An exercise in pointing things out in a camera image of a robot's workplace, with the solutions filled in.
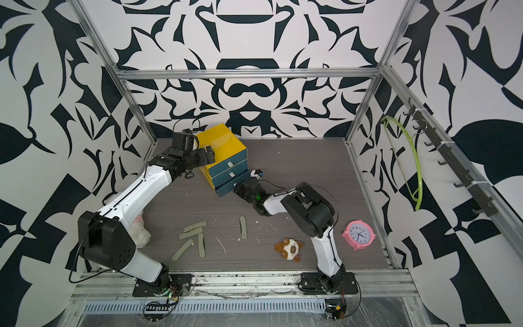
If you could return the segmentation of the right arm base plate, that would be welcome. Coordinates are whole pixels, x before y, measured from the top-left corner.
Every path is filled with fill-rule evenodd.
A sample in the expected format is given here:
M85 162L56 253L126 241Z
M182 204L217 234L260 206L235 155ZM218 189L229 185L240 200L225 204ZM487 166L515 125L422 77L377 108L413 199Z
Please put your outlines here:
M340 270L333 277L328 277L321 272L304 272L300 278L298 289L306 295L359 293L359 286L352 272Z

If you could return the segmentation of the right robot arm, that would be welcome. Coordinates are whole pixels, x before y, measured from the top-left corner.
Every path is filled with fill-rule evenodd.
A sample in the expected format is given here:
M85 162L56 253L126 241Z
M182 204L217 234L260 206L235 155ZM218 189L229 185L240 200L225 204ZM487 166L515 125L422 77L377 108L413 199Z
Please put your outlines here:
M250 177L235 186L234 193L252 204L258 214L266 217L285 213L299 229L311 238L317 256L317 283L306 285L308 292L333 293L342 286L345 266L340 259L334 237L339 209L318 193L312 185L300 183L294 189L270 194L260 180Z

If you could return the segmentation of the yellow teal drawer cabinet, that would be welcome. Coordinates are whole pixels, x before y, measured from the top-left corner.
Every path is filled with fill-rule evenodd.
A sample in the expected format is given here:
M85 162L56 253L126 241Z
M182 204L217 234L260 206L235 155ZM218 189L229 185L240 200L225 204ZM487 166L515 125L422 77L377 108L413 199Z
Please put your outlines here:
M212 190L219 197L232 192L250 177L248 151L224 124L197 135L200 147L212 147L215 163L200 167Z

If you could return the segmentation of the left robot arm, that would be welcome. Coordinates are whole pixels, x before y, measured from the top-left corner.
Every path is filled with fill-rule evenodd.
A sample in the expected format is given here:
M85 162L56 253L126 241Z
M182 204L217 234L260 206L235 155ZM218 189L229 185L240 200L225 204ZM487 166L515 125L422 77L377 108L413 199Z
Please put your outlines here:
M213 163L215 152L210 145L201 145L188 129L173 133L171 145L153 157L125 191L99 210L79 217L74 258L131 276L154 294L167 292L172 287L168 267L141 253L129 229L160 191L193 169Z

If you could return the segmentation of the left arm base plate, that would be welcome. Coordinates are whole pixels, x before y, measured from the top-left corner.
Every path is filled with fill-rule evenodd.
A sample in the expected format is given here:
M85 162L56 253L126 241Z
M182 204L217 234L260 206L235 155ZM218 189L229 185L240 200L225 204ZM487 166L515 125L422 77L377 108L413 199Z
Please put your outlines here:
M162 296L180 296L191 289L192 274L167 274L162 273L158 279L152 283L145 282L141 279L136 281L133 289L133 297L162 297Z

